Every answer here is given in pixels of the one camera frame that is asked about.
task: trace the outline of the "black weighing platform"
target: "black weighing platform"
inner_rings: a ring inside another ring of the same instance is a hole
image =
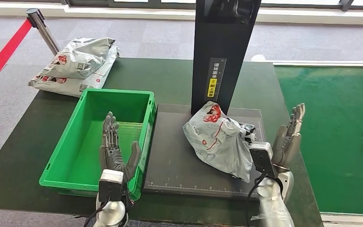
[[[232,119],[256,126],[257,141],[266,141],[261,111],[230,108]],[[200,196],[247,197],[260,173],[253,166],[246,183],[202,162],[184,136],[182,126],[191,118],[189,105],[158,105],[144,182],[144,191]]]

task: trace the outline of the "red barrier tape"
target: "red barrier tape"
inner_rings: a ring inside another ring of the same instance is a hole
[[[13,35],[5,47],[0,51],[0,71],[3,69],[9,58],[15,52],[21,41],[31,29],[30,22],[26,19],[18,31]]]

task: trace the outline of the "black upright panel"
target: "black upright panel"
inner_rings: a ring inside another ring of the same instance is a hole
[[[207,101],[227,113],[260,3],[197,0],[191,114]]]

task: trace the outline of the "robotic arm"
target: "robotic arm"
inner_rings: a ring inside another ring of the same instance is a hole
[[[96,198],[94,227],[122,227],[129,220],[128,210],[133,206],[129,198],[127,183],[136,171],[141,149],[137,141],[131,145],[131,155],[124,164],[119,147],[119,123],[112,112],[104,120],[102,146],[99,149],[99,161],[102,175],[99,179]]]
[[[266,176],[257,187],[261,214],[252,219],[262,219],[266,227],[294,227],[285,202],[294,184],[289,165],[300,148],[304,113],[304,103],[293,108],[288,126],[280,126],[272,147],[269,143],[259,142],[251,145],[254,165]]]

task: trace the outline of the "dark green table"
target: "dark green table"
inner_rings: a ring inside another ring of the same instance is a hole
[[[105,88],[149,90],[157,103],[190,104],[192,61],[118,59]],[[0,209],[90,215],[94,198],[59,195],[38,179],[78,99],[40,91],[0,151]],[[231,107],[258,108],[273,141],[288,121],[279,82],[270,63],[244,63]],[[287,207],[297,227],[323,226],[303,164],[293,160],[294,189]],[[132,219],[178,223],[245,225],[245,201],[143,193]],[[248,207],[258,214],[257,202]]]
[[[275,67],[287,106],[305,102],[302,156],[320,211],[363,214],[363,67]]]

